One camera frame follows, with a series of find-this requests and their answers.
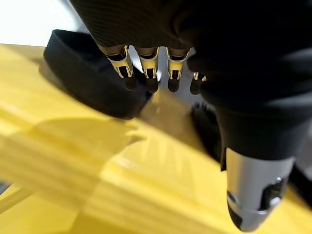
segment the yellow surface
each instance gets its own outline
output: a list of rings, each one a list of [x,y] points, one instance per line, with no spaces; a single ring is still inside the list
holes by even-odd
[[[45,78],[43,48],[0,45],[1,234],[235,234],[226,173],[208,158],[187,108],[158,92],[120,121]],[[257,234],[311,234],[291,191]]]

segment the robotic hand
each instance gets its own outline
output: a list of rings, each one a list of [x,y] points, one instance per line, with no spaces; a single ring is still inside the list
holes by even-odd
[[[201,86],[216,108],[229,213],[240,230],[255,230],[280,203],[312,116],[311,2],[71,2],[129,90],[136,85],[129,45],[139,54],[150,92],[158,88],[160,46],[167,47],[172,92],[195,48],[188,59],[191,92]]]

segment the gray floor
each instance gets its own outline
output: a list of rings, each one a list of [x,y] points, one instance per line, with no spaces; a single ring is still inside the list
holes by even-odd
[[[9,184],[0,182],[0,195],[9,187]]]

